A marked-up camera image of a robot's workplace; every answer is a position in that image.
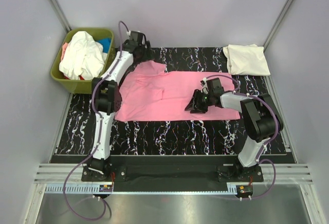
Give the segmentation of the pink t-shirt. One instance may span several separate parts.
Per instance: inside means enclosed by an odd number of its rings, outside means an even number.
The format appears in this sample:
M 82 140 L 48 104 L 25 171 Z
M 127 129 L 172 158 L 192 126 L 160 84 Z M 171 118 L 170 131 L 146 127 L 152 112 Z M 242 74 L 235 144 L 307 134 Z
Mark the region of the pink t-shirt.
M 227 108 L 210 106 L 205 114 L 185 110 L 201 80 L 213 72 L 165 71 L 164 64 L 147 61 L 127 74 L 120 86 L 122 104 L 115 115 L 127 121 L 208 121 L 238 120 L 240 114 Z

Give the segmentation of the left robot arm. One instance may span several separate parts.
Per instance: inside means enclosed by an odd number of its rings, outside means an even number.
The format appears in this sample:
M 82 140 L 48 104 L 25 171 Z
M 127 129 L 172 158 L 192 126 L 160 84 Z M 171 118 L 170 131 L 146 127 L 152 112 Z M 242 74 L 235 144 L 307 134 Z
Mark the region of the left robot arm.
M 86 167 L 97 179 L 107 180 L 111 175 L 111 130 L 122 103 L 119 84 L 130 66 L 148 60 L 152 54 L 145 36 L 141 41 L 126 40 L 106 72 L 92 80 L 92 108 L 96 117 L 95 136 Z

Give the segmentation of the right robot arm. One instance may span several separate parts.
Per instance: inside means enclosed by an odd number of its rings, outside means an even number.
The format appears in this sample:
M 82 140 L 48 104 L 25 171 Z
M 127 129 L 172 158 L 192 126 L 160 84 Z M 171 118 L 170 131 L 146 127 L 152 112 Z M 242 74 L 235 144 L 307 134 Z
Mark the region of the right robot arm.
M 267 144 L 283 129 L 281 116 L 269 94 L 254 96 L 236 91 L 208 91 L 205 94 L 196 89 L 185 111 L 205 114 L 209 106 L 233 109 L 242 114 L 247 133 L 245 144 L 234 164 L 217 173 L 226 179 L 245 181 L 256 171 Z

